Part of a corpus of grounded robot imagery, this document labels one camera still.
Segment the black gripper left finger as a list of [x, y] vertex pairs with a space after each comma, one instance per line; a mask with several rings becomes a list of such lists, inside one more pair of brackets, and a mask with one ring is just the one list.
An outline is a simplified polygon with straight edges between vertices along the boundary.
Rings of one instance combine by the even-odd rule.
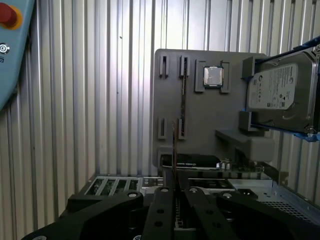
[[24, 237], [26, 240], [171, 240], [175, 201], [170, 188], [160, 187], [146, 206], [141, 192], [129, 190], [98, 201]]

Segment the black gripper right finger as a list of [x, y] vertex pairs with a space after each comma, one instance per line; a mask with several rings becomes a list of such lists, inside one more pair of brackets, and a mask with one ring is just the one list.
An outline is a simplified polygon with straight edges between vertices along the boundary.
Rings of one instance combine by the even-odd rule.
[[234, 191], [184, 191], [192, 222], [208, 240], [318, 240], [320, 227]]

